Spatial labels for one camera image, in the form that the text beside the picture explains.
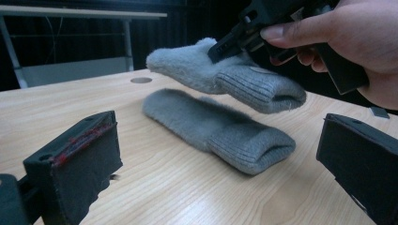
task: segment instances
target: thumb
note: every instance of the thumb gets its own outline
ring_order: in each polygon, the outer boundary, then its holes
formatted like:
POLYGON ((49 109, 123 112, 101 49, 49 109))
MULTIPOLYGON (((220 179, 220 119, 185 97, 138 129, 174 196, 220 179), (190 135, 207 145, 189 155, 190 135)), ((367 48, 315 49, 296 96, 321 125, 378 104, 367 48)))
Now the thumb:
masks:
POLYGON ((284 49, 328 42, 332 30, 331 15, 328 12, 298 22, 272 25, 264 28, 260 35, 269 44, 284 49))

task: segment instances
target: human hand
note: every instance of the human hand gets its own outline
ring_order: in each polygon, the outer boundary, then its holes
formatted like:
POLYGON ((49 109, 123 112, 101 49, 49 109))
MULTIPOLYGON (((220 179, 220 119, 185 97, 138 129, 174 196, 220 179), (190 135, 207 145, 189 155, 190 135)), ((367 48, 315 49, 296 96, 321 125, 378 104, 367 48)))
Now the human hand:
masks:
POLYGON ((327 69, 311 45, 328 43, 342 57, 364 67, 370 84, 359 91, 366 98, 398 110, 398 2, 341 0, 331 12, 268 27, 261 36, 274 46, 297 48, 301 64, 317 72, 327 69))

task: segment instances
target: fuzzy gray sock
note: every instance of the fuzzy gray sock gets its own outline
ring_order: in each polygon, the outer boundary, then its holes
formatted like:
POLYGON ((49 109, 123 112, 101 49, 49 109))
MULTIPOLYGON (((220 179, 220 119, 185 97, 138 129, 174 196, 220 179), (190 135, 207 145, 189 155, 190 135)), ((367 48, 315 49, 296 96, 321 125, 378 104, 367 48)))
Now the fuzzy gray sock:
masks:
POLYGON ((213 152, 247 174, 258 174, 287 158, 295 141, 215 100, 195 99, 170 89, 145 99, 143 112, 196 149, 213 152))
POLYGON ((278 113, 301 106, 305 91, 281 75, 259 68, 245 53, 213 64, 207 52, 216 41, 205 38, 195 45, 158 49, 147 67, 208 94, 229 94, 261 113, 278 113))

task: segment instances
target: light wood tabletop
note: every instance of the light wood tabletop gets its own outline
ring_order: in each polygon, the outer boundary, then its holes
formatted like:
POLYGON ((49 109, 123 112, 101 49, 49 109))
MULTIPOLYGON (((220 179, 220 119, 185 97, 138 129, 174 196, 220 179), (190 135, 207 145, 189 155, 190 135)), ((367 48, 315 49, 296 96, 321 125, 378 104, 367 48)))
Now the light wood tabletop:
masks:
POLYGON ((367 108, 311 93, 299 109, 276 114, 211 96, 297 143, 288 159, 249 176, 143 115, 145 97, 162 88, 204 95, 148 70, 0 93, 0 173, 21 179, 25 158, 81 119, 114 110, 124 166, 82 224, 373 224, 315 154, 327 113, 359 119, 394 138, 397 116, 374 117, 367 108), (152 81, 131 82, 137 78, 152 81))

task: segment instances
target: dark background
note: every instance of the dark background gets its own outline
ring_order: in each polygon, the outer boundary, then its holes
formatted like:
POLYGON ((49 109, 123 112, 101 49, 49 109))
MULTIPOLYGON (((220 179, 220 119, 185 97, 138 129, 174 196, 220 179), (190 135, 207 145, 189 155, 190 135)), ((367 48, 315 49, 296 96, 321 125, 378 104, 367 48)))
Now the dark background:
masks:
MULTIPOLYGON (((130 23, 134 69, 142 69, 146 56, 158 48, 192 45, 205 37, 222 38, 238 23, 238 13, 250 0, 6 0, 0 3, 167 13, 164 19, 132 20, 130 23)), ((123 27, 119 20, 50 17, 5 17, 5 20, 22 67, 124 55, 123 27)), ((274 67, 264 49, 253 53, 252 58, 261 67, 297 81, 307 91, 365 107, 373 106, 358 92, 340 96, 327 73, 314 73, 297 59, 274 67)), ((3 39, 0 60, 0 91, 19 88, 3 39)))

